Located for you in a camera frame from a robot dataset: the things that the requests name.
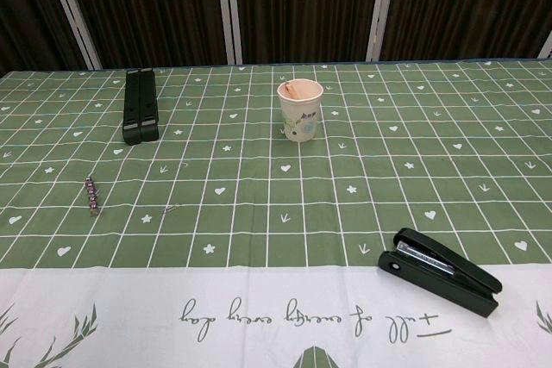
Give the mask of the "dark red patterned pen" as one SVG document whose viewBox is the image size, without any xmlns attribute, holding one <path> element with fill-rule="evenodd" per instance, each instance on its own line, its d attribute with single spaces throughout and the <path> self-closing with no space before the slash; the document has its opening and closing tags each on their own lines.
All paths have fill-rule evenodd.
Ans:
<svg viewBox="0 0 552 368">
<path fill-rule="evenodd" d="M 92 176 L 88 176 L 85 179 L 85 189 L 88 196 L 90 214 L 91 216 L 98 216 L 99 207 L 98 207 L 98 200 L 97 200 L 97 187 L 95 185 L 95 182 Z"/>
</svg>

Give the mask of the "white paper cup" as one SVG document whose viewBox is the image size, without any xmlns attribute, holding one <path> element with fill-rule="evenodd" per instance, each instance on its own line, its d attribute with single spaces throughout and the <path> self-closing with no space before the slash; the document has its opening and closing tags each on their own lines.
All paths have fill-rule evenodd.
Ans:
<svg viewBox="0 0 552 368">
<path fill-rule="evenodd" d="M 300 100 L 289 98 L 285 91 L 286 84 L 292 84 L 303 98 Z M 294 142 L 311 140 L 320 119 L 323 87 L 314 80 L 295 78 L 280 84 L 277 94 L 287 139 Z"/>
</svg>

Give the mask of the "green checked tablecloth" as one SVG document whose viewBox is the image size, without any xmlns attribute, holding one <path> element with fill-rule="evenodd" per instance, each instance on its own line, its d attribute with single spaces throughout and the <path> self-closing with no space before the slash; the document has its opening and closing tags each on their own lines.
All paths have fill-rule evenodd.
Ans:
<svg viewBox="0 0 552 368">
<path fill-rule="evenodd" d="M 552 59 L 155 75 L 136 146 L 124 71 L 0 77 L 0 368 L 552 368 Z M 323 87 L 305 142 L 295 78 Z M 498 307 L 381 270 L 401 228 Z"/>
</svg>

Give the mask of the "black folding stand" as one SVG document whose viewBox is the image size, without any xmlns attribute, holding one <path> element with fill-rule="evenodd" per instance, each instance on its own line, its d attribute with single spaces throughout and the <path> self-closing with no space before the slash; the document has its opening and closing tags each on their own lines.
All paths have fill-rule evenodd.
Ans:
<svg viewBox="0 0 552 368">
<path fill-rule="evenodd" d="M 133 146 L 159 139 L 159 112 L 153 68 L 126 72 L 122 137 Z"/>
</svg>

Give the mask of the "dark folding screen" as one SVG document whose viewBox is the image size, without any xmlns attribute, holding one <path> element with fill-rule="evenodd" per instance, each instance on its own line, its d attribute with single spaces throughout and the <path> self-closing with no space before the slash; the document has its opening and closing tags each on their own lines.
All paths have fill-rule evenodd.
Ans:
<svg viewBox="0 0 552 368">
<path fill-rule="evenodd" d="M 224 65 L 222 0 L 76 0 L 104 68 Z M 247 64 L 362 61 L 376 0 L 235 0 Z M 535 58 L 552 0 L 390 0 L 380 58 Z M 0 77 L 78 70 L 60 0 L 0 0 Z"/>
</svg>

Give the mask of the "black stapler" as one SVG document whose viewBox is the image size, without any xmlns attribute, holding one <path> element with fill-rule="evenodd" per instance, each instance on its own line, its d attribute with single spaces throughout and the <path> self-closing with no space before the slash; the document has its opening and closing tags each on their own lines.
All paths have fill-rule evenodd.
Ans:
<svg viewBox="0 0 552 368">
<path fill-rule="evenodd" d="M 458 253 L 412 228 L 393 236 L 394 248 L 378 260 L 381 270 L 447 299 L 482 317 L 497 307 L 502 283 Z"/>
</svg>

